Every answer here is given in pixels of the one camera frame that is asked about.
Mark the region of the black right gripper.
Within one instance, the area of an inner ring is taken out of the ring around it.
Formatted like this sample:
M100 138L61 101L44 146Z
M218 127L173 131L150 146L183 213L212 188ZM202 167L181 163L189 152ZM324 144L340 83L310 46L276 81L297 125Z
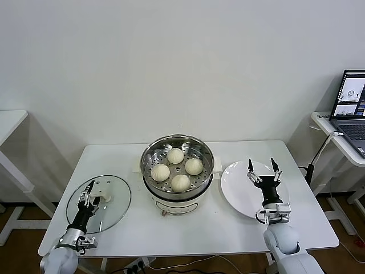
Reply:
M257 188L259 188L262 191L263 194L262 204L283 203L276 190L276 188L280 185L279 181L282 171L279 169L279 165L273 158L271 158L270 160L274 176L271 175L258 176L254 172L252 160L249 159L247 177Z

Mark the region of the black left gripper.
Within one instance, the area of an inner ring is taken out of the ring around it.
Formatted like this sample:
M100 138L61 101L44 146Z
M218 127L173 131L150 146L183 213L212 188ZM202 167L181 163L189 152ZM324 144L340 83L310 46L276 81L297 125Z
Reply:
M72 223L68 225L68 229L86 229L89 219L94 216L95 211L98 209L100 196L90 196L94 183L95 181L92 180L81 192L78 203L78 212L76 213Z

